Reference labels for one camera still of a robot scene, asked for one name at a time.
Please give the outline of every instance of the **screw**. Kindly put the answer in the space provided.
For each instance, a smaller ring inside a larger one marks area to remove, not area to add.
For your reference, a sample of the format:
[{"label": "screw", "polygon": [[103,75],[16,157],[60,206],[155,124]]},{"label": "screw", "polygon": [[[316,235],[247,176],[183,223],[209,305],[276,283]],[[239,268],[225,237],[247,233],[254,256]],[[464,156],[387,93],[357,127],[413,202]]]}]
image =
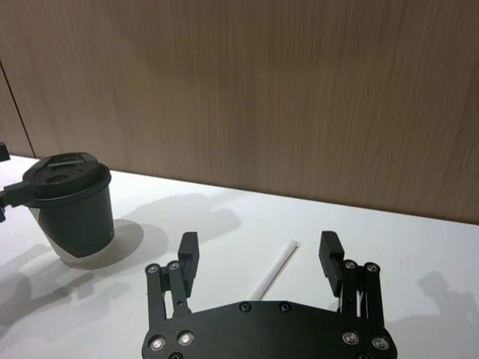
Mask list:
[{"label": "screw", "polygon": [[165,339],[161,338],[161,337],[158,337],[158,338],[151,341],[150,349],[157,352],[157,351],[163,349],[165,344],[166,344]]},{"label": "screw", "polygon": [[242,301],[239,303],[239,310],[241,310],[243,313],[247,313],[251,310],[251,304],[249,304],[247,301]]},{"label": "screw", "polygon": [[389,343],[386,339],[382,337],[374,337],[373,338],[373,346],[376,349],[379,350],[388,350],[389,349]]},{"label": "screw", "polygon": [[158,271],[158,266],[155,266],[154,264],[148,267],[148,273],[155,273]]},{"label": "screw", "polygon": [[279,310],[281,312],[289,312],[291,310],[291,304],[289,304],[287,301],[282,301],[279,304]]},{"label": "screw", "polygon": [[193,333],[185,331],[178,337],[178,344],[181,346],[189,346],[192,343],[193,338]]},{"label": "screw", "polygon": [[343,334],[343,341],[349,346],[355,346],[359,343],[359,338],[356,333],[352,331],[347,331]]},{"label": "screw", "polygon": [[172,271],[174,271],[175,269],[178,269],[179,267],[180,265],[178,264],[178,262],[173,262],[172,264],[168,266],[168,268],[170,268]]},{"label": "screw", "polygon": [[366,269],[368,271],[379,271],[379,267],[374,264],[374,263],[369,263],[367,266],[366,266]]},{"label": "screw", "polygon": [[356,264],[352,260],[346,260],[344,261],[344,266],[348,269],[354,269],[356,268]]}]

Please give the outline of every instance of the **black cup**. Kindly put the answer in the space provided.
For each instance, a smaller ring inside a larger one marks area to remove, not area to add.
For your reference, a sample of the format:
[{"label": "black cup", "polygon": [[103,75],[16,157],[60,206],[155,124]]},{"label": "black cup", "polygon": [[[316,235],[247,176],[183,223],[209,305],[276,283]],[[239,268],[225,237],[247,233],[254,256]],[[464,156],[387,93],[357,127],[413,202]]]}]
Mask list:
[{"label": "black cup", "polygon": [[23,179],[35,198],[26,206],[64,262],[85,263],[109,249],[115,230],[108,167],[90,153],[64,153],[40,160]]}]

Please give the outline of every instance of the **wood panel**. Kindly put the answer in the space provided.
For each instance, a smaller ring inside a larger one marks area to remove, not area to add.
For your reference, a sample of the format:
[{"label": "wood panel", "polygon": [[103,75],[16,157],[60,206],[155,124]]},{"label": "wood panel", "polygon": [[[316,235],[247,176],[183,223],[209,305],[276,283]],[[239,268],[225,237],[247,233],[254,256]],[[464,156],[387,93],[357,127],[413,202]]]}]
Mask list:
[{"label": "wood panel", "polygon": [[0,0],[38,155],[479,223],[479,1]]},{"label": "wood panel", "polygon": [[30,145],[16,112],[7,82],[0,71],[0,141],[15,155],[33,156]]}]

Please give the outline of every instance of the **white tabletop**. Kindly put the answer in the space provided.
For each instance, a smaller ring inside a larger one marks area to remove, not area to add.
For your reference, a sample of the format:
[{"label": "white tabletop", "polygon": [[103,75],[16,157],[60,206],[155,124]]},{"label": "white tabletop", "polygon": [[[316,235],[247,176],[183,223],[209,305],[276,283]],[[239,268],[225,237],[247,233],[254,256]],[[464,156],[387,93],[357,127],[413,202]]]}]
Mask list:
[{"label": "white tabletop", "polygon": [[[33,163],[1,163],[0,187]],[[347,257],[382,267],[386,328],[400,358],[478,356],[478,226],[116,171],[110,192],[117,240],[125,251],[139,246],[101,269],[66,266],[26,208],[6,211],[0,358],[140,358],[144,267],[176,258],[186,231],[200,239],[194,312],[247,299],[292,239],[300,247],[265,300],[335,309],[317,256],[322,230],[338,233]]]}]

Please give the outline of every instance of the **black plastic lid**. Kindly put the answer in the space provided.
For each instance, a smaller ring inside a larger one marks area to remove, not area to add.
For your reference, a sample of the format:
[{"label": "black plastic lid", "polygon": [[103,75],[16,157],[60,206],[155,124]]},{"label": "black plastic lid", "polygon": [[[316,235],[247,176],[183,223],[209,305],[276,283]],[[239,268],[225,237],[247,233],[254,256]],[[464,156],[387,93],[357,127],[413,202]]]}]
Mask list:
[{"label": "black plastic lid", "polygon": [[57,198],[95,185],[104,177],[104,168],[90,153],[62,153],[41,159],[23,179],[31,183],[36,199]]}]

